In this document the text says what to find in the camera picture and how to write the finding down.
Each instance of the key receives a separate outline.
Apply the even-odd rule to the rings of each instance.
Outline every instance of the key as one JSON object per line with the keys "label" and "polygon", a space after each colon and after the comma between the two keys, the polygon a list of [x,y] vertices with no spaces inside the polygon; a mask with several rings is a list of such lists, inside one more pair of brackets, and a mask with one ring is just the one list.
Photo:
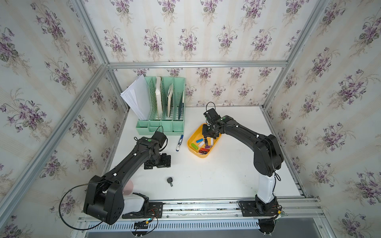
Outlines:
{"label": "key", "polygon": [[167,182],[171,185],[171,187],[173,187],[173,185],[172,185],[172,182],[173,182],[172,177],[167,178]]}

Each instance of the wire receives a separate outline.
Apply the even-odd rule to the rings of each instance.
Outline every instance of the wire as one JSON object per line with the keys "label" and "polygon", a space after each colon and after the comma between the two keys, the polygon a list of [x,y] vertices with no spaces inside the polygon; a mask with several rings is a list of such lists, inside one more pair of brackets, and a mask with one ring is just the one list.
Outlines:
{"label": "wire", "polygon": [[99,183],[102,183],[103,181],[99,181],[99,182],[96,182],[96,183],[88,183],[88,184],[81,184],[81,185],[77,185],[73,188],[71,188],[69,191],[67,191],[63,196],[62,196],[62,199],[61,201],[59,202],[59,206],[58,206],[58,213],[59,213],[59,217],[61,218],[61,220],[65,223],[65,225],[67,225],[68,227],[70,227],[71,229],[74,229],[74,230],[90,230],[90,229],[93,229],[97,226],[99,226],[102,222],[98,223],[97,225],[93,226],[93,227],[90,227],[90,228],[86,228],[86,229],[78,229],[78,228],[75,228],[75,227],[72,227],[71,225],[69,225],[68,223],[66,223],[66,221],[63,219],[62,217],[62,214],[61,214],[61,204],[62,204],[62,201],[64,200],[66,194],[68,194],[71,190],[77,188],[77,187],[81,187],[81,186],[85,186],[85,185],[90,185],[90,184],[99,184]]}
{"label": "wire", "polygon": [[168,145],[168,137],[165,139],[165,141],[166,141],[165,146],[161,150],[159,150],[159,152],[163,151],[165,147]]}
{"label": "wire", "polygon": [[159,131],[159,132],[164,132],[164,127],[163,127],[163,126],[159,126],[158,128],[156,128],[156,131],[157,131],[157,129],[159,129],[160,127],[163,129],[163,131]]}
{"label": "wire", "polygon": [[213,105],[215,106],[215,110],[216,110],[216,105],[214,104],[214,102],[208,102],[207,105],[205,106],[205,110],[207,111],[208,110],[208,104],[209,103],[213,103]]}

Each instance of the pink object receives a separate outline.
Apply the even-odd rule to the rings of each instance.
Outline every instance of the pink object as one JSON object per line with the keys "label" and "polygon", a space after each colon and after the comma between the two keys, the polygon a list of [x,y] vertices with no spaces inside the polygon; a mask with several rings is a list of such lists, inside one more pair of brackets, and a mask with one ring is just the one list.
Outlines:
{"label": "pink object", "polygon": [[132,190],[134,189],[134,184],[131,180],[129,180],[123,188],[123,195],[130,195],[132,193]]}

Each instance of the white table surface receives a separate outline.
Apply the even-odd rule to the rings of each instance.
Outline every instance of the white table surface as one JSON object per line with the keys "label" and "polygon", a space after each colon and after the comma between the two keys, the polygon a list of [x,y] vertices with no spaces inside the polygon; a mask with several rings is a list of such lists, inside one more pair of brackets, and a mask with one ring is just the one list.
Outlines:
{"label": "white table surface", "polygon": [[[229,115],[238,123],[260,134],[269,135],[270,129],[259,107],[217,107],[222,117]],[[187,141],[193,132],[205,123],[205,108],[187,107],[184,139],[180,151],[176,147],[180,136],[168,136],[168,145],[163,151],[171,155],[170,168],[143,169],[143,165],[132,176],[134,192],[144,194],[150,200],[170,199],[219,199],[254,197],[258,190],[259,173],[254,168],[254,153],[237,139],[223,134],[206,158],[192,154]],[[119,164],[136,145],[134,136],[141,138],[135,129],[138,118],[130,110],[113,158],[111,168]],[[285,164],[277,171],[276,196],[299,196],[299,191]],[[173,178],[173,187],[166,179]]]}

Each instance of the ventilation grille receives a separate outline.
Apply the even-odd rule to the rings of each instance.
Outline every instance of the ventilation grille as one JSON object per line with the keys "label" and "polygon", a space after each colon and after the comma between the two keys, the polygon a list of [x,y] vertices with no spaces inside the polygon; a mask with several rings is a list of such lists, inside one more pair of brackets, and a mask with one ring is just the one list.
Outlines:
{"label": "ventilation grille", "polygon": [[[87,232],[123,232],[135,231],[132,221],[118,221],[113,225],[101,224]],[[97,222],[90,222],[88,228],[96,225]],[[152,230],[157,224],[154,220],[148,225],[148,229],[139,229],[139,231]],[[162,220],[159,221],[157,231],[174,230],[247,230],[259,229],[257,219],[231,219],[231,220]]]}

